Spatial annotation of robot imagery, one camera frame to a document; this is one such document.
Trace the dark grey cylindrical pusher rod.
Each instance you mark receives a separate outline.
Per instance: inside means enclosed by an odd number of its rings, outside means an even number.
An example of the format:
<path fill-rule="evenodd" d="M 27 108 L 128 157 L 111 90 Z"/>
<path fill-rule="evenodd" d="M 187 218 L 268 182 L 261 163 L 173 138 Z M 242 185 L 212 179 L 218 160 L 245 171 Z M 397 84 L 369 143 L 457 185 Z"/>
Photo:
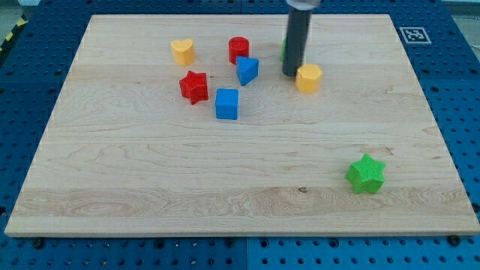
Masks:
<path fill-rule="evenodd" d="M 283 73 L 295 77 L 303 65 L 312 10 L 289 9 L 283 49 Z"/>

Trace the silver metal rod mount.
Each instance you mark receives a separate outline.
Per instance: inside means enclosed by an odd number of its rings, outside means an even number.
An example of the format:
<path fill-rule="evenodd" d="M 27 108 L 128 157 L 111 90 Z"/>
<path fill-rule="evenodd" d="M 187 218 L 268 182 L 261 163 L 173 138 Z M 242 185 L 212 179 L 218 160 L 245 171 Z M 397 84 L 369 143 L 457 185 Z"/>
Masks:
<path fill-rule="evenodd" d="M 300 11 L 312 11 L 320 5 L 321 0 L 286 0 L 286 3 Z"/>

